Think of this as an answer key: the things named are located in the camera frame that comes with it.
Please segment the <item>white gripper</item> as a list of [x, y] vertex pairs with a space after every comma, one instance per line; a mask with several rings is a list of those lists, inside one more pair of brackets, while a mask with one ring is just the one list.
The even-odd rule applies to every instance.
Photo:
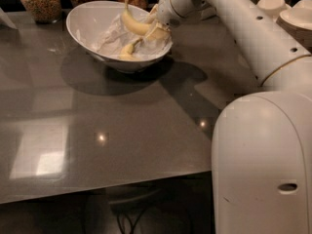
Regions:
[[150, 25], [144, 39], [147, 41], [164, 40], [171, 35], [169, 27], [180, 26], [191, 14], [209, 7], [204, 0], [159, 0], [144, 22]]

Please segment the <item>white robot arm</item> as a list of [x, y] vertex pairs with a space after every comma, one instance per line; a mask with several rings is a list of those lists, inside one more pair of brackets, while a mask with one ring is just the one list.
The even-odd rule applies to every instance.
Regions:
[[261, 88], [215, 123], [215, 234], [312, 234], [311, 55], [251, 0], [160, 0], [157, 18], [177, 27], [207, 6]]

